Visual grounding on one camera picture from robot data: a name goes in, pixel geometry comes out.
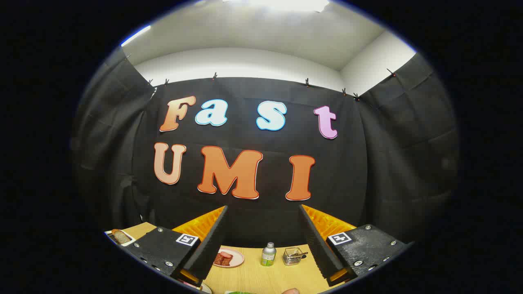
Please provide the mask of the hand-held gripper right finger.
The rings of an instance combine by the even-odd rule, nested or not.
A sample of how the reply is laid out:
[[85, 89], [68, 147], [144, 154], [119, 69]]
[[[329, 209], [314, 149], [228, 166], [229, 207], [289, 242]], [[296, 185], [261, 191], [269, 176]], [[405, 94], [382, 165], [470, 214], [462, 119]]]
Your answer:
[[409, 247], [375, 225], [356, 227], [308, 205], [298, 211], [316, 266], [331, 287], [380, 268]]

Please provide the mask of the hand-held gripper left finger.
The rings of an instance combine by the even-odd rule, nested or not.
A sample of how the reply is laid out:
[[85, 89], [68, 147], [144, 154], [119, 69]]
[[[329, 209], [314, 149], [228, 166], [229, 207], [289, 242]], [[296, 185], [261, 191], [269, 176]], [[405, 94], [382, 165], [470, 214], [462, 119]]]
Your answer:
[[227, 223], [224, 205], [174, 229], [155, 227], [123, 250], [152, 270], [200, 286], [224, 241]]

